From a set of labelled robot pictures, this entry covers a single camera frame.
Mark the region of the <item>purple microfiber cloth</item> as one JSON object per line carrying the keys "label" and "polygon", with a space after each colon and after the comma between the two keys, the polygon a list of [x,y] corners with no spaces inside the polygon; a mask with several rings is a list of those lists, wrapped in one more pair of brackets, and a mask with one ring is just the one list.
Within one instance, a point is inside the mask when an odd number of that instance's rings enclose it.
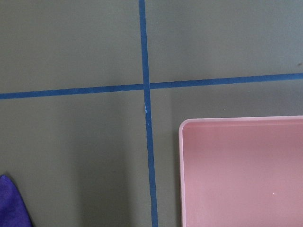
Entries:
{"label": "purple microfiber cloth", "polygon": [[0,176],[0,226],[33,226],[17,187],[6,175]]}

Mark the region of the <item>pink plastic tray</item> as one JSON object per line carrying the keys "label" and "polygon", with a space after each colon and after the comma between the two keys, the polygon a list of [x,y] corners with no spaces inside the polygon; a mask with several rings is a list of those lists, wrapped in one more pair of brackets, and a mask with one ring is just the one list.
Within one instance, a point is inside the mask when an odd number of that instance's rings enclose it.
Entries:
{"label": "pink plastic tray", "polygon": [[185,120],[179,162],[182,226],[302,226],[301,116]]}

